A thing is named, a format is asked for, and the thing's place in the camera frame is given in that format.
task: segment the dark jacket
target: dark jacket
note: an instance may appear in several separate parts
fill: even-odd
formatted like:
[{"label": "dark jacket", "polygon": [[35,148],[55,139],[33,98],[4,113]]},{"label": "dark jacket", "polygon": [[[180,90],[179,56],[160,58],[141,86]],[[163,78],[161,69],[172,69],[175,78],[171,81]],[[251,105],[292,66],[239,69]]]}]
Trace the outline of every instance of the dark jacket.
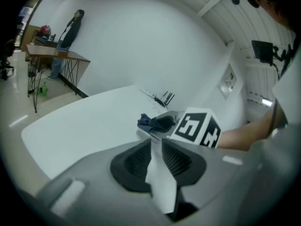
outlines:
[{"label": "dark jacket", "polygon": [[73,41],[76,38],[77,33],[79,32],[79,28],[80,28],[80,21],[78,22],[74,22],[70,28],[70,30],[68,31],[68,33],[66,34],[61,47],[62,48],[67,48],[70,47],[71,44],[73,43]]}]

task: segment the tiled floor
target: tiled floor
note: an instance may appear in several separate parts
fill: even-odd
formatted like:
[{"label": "tiled floor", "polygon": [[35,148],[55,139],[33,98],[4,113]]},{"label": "tiled floor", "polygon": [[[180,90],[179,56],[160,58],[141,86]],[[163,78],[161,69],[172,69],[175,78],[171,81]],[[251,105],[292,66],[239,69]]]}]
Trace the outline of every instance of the tiled floor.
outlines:
[{"label": "tiled floor", "polygon": [[0,79],[0,149],[1,156],[13,181],[23,190],[35,195],[49,178],[33,160],[21,138],[22,130],[39,118],[67,104],[80,100],[58,79],[46,80],[50,71],[42,75],[47,96],[38,96],[38,112],[33,108],[32,96],[27,97],[27,62],[25,53],[15,51],[8,60],[15,67],[7,81]]}]

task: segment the green bottle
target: green bottle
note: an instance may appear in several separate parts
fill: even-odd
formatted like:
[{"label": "green bottle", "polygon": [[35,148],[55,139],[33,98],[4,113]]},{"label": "green bottle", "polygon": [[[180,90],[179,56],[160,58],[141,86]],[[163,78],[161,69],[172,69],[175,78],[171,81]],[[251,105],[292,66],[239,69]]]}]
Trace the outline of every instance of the green bottle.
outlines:
[{"label": "green bottle", "polygon": [[46,96],[47,95],[47,86],[46,86],[46,82],[44,82],[44,84],[42,85],[42,96]]}]

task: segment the office chair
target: office chair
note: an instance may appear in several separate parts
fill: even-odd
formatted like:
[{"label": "office chair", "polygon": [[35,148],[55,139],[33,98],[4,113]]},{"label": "office chair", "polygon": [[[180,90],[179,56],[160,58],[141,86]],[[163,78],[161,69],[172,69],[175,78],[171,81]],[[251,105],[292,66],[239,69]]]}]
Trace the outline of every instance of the office chair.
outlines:
[{"label": "office chair", "polygon": [[8,57],[12,56],[15,50],[15,41],[11,40],[8,42],[3,49],[0,50],[0,58],[1,58],[1,65],[0,70],[2,70],[1,78],[5,81],[8,79],[8,72],[7,69],[12,69],[14,72],[15,68],[10,65],[10,62],[8,61]]}]

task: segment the jeans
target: jeans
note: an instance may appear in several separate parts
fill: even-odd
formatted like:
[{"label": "jeans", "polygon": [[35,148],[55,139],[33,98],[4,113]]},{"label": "jeans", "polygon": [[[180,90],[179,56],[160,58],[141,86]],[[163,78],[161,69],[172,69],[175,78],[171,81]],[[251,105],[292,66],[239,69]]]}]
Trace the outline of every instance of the jeans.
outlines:
[{"label": "jeans", "polygon": [[[56,48],[61,48],[62,40],[59,40],[57,43]],[[53,79],[56,79],[58,77],[59,72],[61,71],[61,65],[62,65],[62,58],[55,58],[52,62],[52,71],[51,71],[51,76]]]}]

